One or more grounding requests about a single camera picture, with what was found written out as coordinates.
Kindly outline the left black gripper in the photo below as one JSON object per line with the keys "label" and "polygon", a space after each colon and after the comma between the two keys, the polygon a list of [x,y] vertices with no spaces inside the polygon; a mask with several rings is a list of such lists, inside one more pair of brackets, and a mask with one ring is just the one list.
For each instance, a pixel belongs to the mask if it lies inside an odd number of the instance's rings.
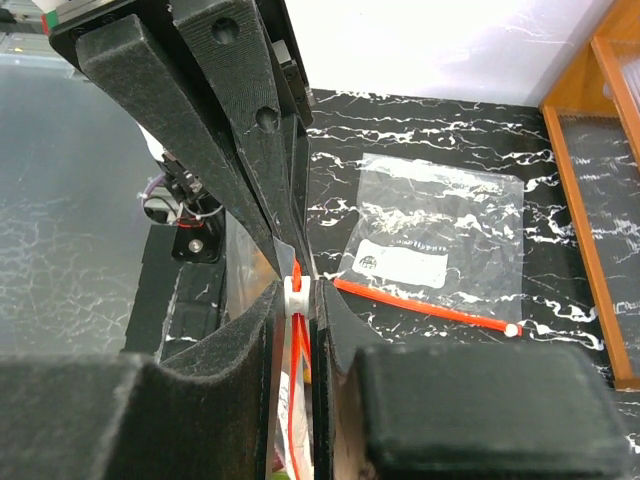
{"label": "left black gripper", "polygon": [[314,98],[286,3],[175,1],[172,15],[229,121],[250,188],[233,136],[198,103],[162,48],[180,50],[168,1],[60,1],[44,8],[42,27],[58,54],[242,224],[274,270],[273,237],[293,247],[303,273],[312,274],[306,129]]}

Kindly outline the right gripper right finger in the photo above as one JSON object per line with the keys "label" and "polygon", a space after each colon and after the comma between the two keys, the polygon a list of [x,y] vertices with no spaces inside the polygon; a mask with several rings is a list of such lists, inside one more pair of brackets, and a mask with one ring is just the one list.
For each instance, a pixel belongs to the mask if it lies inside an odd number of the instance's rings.
{"label": "right gripper right finger", "polygon": [[312,288],[318,479],[625,479],[630,445],[589,357],[532,343],[390,343]]}

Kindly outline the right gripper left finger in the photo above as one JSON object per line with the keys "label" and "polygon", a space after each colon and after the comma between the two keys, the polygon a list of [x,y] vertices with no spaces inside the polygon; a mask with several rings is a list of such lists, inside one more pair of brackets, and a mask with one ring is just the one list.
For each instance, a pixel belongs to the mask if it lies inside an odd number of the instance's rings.
{"label": "right gripper left finger", "polygon": [[280,286],[181,353],[5,355],[5,479],[264,479],[278,390]]}

